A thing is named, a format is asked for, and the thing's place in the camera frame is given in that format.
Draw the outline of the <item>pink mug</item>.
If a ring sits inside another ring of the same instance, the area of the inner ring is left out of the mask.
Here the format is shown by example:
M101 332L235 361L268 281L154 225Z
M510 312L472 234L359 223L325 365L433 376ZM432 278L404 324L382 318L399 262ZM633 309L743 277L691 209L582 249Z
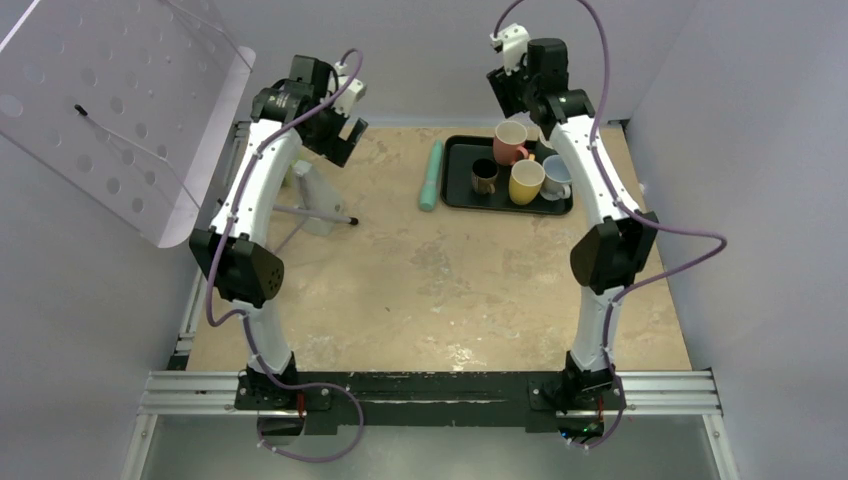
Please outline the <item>pink mug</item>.
M527 127L518 121L504 120L499 123L493 138L495 162L501 166L511 167L520 160L534 160L535 155L525 147L527 138Z

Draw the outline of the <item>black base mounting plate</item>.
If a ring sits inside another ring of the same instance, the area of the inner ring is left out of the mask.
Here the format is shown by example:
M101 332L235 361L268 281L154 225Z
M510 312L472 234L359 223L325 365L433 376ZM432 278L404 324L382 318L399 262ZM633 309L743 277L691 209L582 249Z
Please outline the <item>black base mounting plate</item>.
M234 407L253 412L271 435L301 426L307 435L355 427L521 428L567 438L602 435L622 402L613 387L579 392L558 371L239 373Z

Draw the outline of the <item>black plastic tray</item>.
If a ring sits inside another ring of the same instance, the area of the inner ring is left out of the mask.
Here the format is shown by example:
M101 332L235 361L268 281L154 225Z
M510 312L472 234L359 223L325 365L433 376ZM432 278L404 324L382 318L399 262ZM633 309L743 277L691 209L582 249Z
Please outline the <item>black plastic tray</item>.
M441 199L453 208L501 211L529 215L561 216L573 208L573 198L545 200L538 195L527 205L514 204L508 194L510 167L500 166L495 192L478 194L472 189L472 167L479 159L494 160L493 137L453 135L444 144Z

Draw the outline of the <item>grey-blue mug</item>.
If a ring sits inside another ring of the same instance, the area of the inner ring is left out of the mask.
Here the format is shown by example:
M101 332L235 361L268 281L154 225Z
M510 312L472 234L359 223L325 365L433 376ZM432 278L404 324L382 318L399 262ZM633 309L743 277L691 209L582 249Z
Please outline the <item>grey-blue mug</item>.
M565 160L559 155L551 155L542 162L545 180L540 195L547 201L567 200L572 197L572 177Z

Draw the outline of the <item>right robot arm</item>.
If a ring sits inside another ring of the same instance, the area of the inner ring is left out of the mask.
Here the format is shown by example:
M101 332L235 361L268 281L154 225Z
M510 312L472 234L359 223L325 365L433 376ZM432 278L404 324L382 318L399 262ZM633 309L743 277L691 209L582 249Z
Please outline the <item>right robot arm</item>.
M565 161L585 206L588 231L570 253L582 288L577 334L559 384L547 395L558 407L584 407L614 386L619 296L644 269L657 232L630 216L639 205L606 153L588 95L568 85L565 42L532 39L512 25L491 36L490 43L503 58L487 75L502 112L530 116Z

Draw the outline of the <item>dark teal hexagonal mug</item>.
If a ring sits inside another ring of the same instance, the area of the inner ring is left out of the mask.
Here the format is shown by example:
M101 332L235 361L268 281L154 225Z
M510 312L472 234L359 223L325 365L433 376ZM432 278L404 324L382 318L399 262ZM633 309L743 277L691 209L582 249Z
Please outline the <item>dark teal hexagonal mug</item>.
M533 148L533 154L535 155L535 160L537 162L543 163L548 157L557 155L557 151L543 136L540 136L536 140L535 147Z

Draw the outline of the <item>yellow mug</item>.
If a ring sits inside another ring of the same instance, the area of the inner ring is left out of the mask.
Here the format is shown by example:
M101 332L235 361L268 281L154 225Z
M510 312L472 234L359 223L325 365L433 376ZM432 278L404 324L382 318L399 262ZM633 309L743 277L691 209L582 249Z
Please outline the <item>yellow mug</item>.
M524 159L516 162L510 171L508 185L510 200L519 206L528 205L539 194L545 179L544 168L537 161Z

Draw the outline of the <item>clear perforated acrylic panel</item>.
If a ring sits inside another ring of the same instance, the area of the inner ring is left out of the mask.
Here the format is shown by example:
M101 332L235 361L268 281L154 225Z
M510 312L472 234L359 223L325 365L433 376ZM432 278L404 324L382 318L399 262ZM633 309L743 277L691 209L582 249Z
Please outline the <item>clear perforated acrylic panel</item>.
M198 221L256 59L211 1L34 1L1 132L160 248Z

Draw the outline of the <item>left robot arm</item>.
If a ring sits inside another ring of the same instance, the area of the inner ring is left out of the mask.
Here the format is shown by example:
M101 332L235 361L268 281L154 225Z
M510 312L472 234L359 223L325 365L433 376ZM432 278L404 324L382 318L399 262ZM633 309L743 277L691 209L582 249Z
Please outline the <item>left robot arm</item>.
M284 339L274 299L284 263L267 247L276 197L302 149L342 167L368 127L359 119L340 133L364 96L360 62L330 64L297 55L288 76L253 97L244 156L229 193L211 224L196 228L189 246L206 284L204 313L212 327L238 318L248 342L239 380L238 409L304 410L306 385Z

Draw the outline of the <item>brown mug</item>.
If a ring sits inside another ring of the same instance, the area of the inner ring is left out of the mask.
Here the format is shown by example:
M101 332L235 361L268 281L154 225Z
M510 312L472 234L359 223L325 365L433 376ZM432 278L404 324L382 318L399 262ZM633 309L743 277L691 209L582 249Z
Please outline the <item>brown mug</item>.
M494 160L479 158L472 164L472 190L478 195L492 195L496 192L499 166Z

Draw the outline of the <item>aluminium frame rail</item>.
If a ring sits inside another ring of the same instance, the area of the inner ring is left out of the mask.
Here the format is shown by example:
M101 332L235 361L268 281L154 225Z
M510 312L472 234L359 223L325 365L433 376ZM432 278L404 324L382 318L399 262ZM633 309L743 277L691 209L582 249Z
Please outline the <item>aluminium frame rail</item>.
M629 296L616 362L639 326L668 371L564 403L567 354L590 296L569 254L589 199L564 215L421 211L434 144L489 156L489 127L373 127L329 170L356 227L284 251L274 325L302 395L243 364L239 322L200 340L184 371L150 375L125 465L137 479L723 478L730 461L713 375L693 371L664 284Z

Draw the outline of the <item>light green mug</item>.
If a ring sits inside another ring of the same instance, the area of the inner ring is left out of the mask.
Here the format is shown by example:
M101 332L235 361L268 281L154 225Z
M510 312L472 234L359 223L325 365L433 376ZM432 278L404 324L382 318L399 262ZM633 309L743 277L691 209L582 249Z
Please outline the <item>light green mug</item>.
M282 185L284 187L292 187L296 183L297 174L295 173L295 166L298 163L298 159L294 159L286 170L284 179L282 181Z

